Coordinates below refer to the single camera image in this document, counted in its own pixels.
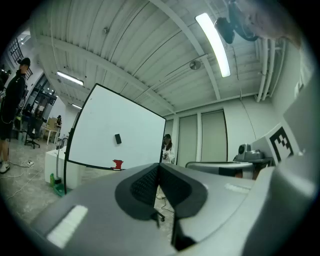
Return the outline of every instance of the black eraser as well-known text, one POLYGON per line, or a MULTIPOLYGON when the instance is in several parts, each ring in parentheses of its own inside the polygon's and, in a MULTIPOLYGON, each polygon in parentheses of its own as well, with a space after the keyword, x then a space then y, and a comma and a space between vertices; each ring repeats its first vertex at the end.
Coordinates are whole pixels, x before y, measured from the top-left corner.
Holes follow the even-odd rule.
POLYGON ((116 134, 115 136, 115 140, 117 144, 121 144, 121 138, 120 138, 120 134, 116 134))

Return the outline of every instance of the black jacket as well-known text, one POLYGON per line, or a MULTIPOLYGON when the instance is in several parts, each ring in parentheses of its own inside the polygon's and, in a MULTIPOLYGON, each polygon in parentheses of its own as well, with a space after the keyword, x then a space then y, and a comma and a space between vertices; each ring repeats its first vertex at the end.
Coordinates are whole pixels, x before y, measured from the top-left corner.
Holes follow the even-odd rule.
POLYGON ((18 105, 24 95, 26 86, 26 75, 21 74, 20 70, 16 72, 16 76, 9 82, 5 97, 1 101, 1 117, 6 123, 14 120, 18 105))

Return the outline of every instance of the shorts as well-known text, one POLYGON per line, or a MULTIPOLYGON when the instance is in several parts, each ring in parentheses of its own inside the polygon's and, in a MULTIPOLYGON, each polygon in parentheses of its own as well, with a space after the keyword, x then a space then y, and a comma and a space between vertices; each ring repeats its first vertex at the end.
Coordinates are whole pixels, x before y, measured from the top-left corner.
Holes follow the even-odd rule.
POLYGON ((11 138, 11 131, 13 128, 14 122, 4 123, 0 116, 0 140, 5 141, 6 139, 11 138))

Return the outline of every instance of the white label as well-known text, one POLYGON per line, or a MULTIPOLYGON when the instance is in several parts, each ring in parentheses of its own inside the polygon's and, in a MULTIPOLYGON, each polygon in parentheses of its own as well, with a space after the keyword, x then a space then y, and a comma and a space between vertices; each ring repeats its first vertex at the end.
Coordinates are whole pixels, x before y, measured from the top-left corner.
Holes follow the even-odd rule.
POLYGON ((72 238, 77 227, 87 215, 88 208, 77 205, 75 206, 67 216, 47 235, 47 239, 63 249, 68 241, 72 238))
POLYGON ((248 194, 250 192, 250 188, 248 188, 248 187, 239 186, 239 185, 233 185, 233 184, 230 184, 230 183, 225 184, 224 187, 227 190, 231 190, 233 192, 242 193, 242 194, 248 194))

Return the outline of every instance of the office chair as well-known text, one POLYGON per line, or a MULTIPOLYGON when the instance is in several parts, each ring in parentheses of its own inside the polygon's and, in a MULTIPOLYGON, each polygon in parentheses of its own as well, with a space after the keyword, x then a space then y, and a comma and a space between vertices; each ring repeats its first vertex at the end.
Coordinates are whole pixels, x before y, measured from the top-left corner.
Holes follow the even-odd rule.
POLYGON ((38 143, 34 142, 34 140, 38 139, 40 137, 40 128, 41 128, 42 124, 43 124, 43 121, 41 119, 37 119, 34 116, 30 117, 29 123, 28 123, 28 129, 26 131, 24 145, 31 143, 33 146, 33 149, 35 148, 35 145, 38 145, 40 148, 40 145, 38 143))

